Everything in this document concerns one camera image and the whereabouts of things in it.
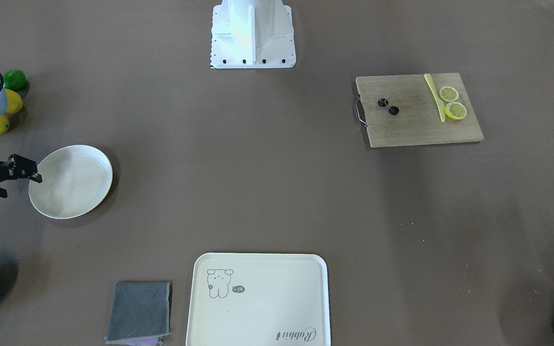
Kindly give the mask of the cream round plate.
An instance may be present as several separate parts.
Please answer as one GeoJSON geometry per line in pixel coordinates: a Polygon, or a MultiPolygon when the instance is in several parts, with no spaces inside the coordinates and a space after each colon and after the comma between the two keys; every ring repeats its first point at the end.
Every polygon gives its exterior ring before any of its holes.
{"type": "Polygon", "coordinates": [[[40,214],[58,220],[79,217],[99,206],[113,182],[108,156],[88,145],[57,149],[37,169],[42,182],[29,182],[29,200],[40,214]]]}

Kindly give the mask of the dark red cherry pair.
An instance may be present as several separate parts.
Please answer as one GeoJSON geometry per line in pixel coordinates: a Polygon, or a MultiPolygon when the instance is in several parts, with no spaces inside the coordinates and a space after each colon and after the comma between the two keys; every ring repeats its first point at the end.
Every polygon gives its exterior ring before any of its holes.
{"type": "Polygon", "coordinates": [[[396,116],[400,112],[400,109],[395,105],[391,105],[389,99],[385,97],[378,99],[378,106],[381,108],[387,108],[387,112],[392,116],[396,116]]]}

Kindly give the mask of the cream rabbit tray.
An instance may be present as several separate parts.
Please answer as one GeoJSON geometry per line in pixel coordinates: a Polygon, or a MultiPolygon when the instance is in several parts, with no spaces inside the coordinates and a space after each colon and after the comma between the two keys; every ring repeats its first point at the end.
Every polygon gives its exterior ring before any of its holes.
{"type": "Polygon", "coordinates": [[[329,346],[329,280],[315,254],[206,253],[194,263],[188,346],[329,346]]]}

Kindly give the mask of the yellow lemon near lime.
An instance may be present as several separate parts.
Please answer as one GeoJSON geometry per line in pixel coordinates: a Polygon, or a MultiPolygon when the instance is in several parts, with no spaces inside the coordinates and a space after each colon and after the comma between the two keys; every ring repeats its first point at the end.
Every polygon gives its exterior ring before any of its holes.
{"type": "Polygon", "coordinates": [[[17,114],[24,107],[22,97],[17,92],[8,88],[5,88],[4,91],[7,100],[6,114],[17,114]]]}

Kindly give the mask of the green lime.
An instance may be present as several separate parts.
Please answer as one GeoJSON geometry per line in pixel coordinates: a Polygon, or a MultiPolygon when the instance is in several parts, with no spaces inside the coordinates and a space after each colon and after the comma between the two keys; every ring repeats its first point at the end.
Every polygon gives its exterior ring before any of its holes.
{"type": "Polygon", "coordinates": [[[4,88],[12,91],[19,91],[28,84],[25,73],[22,70],[8,70],[3,74],[4,88]]]}

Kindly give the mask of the grey folded cloth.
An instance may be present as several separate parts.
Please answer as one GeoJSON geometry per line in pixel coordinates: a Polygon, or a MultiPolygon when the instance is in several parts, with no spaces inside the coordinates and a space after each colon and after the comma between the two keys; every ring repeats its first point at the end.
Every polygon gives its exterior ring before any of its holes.
{"type": "Polygon", "coordinates": [[[169,281],[119,281],[113,289],[105,343],[162,346],[170,331],[169,281]]]}

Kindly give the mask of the wooden cutting board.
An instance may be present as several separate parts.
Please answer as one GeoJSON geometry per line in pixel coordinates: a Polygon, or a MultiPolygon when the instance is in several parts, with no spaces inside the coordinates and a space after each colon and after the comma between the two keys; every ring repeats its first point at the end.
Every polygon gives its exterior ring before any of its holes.
{"type": "Polygon", "coordinates": [[[483,132],[460,73],[431,73],[436,88],[451,86],[459,91],[458,102],[467,108],[467,117],[452,120],[440,117],[424,75],[357,76],[356,111],[370,147],[387,148],[417,145],[481,142],[483,132]],[[378,106],[378,99],[389,99],[400,109],[396,116],[378,106]]]}

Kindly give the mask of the yellow plastic knife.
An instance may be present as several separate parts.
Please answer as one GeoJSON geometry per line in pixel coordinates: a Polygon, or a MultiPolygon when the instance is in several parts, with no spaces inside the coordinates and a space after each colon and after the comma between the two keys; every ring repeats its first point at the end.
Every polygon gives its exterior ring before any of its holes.
{"type": "Polygon", "coordinates": [[[434,79],[431,76],[431,74],[425,73],[424,74],[424,80],[425,80],[427,86],[429,87],[429,90],[431,91],[431,94],[433,95],[435,104],[437,105],[437,110],[438,110],[438,114],[439,114],[439,117],[440,117],[440,121],[442,123],[444,123],[445,120],[446,120],[446,114],[445,114],[445,111],[444,111],[445,105],[444,105],[444,102],[442,101],[442,99],[440,99],[440,97],[439,97],[439,93],[438,93],[438,90],[435,86],[434,79]]]}

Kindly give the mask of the lemon slice upper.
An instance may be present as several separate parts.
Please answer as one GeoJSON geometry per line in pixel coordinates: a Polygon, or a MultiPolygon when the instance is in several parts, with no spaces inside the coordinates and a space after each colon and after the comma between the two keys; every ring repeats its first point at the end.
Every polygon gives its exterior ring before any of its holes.
{"type": "Polygon", "coordinates": [[[438,90],[438,96],[442,101],[450,103],[453,101],[458,101],[460,94],[459,91],[453,86],[442,86],[438,90]]]}

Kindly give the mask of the lemon slice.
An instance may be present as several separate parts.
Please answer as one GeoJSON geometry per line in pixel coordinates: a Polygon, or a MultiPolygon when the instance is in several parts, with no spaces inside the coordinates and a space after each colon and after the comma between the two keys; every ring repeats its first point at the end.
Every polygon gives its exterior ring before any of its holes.
{"type": "Polygon", "coordinates": [[[452,120],[463,120],[468,114],[466,106],[458,101],[447,103],[444,112],[452,120]]]}
{"type": "Polygon", "coordinates": [[[453,86],[442,86],[438,90],[438,96],[442,101],[450,103],[453,101],[458,101],[460,94],[459,91],[453,86]]]}

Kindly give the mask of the lemon slice lower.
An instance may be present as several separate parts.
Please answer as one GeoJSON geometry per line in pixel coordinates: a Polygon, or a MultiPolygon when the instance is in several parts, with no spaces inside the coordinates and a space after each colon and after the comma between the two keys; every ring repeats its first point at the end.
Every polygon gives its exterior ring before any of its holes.
{"type": "Polygon", "coordinates": [[[463,120],[468,114],[466,106],[458,101],[447,103],[444,112],[452,120],[463,120]]]}

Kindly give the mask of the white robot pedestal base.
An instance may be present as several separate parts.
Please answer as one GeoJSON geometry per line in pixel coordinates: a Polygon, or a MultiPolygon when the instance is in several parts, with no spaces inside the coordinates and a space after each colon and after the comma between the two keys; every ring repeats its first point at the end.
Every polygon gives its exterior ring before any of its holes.
{"type": "Polygon", "coordinates": [[[292,68],[292,9],[281,0],[223,0],[213,7],[210,67],[292,68]]]}

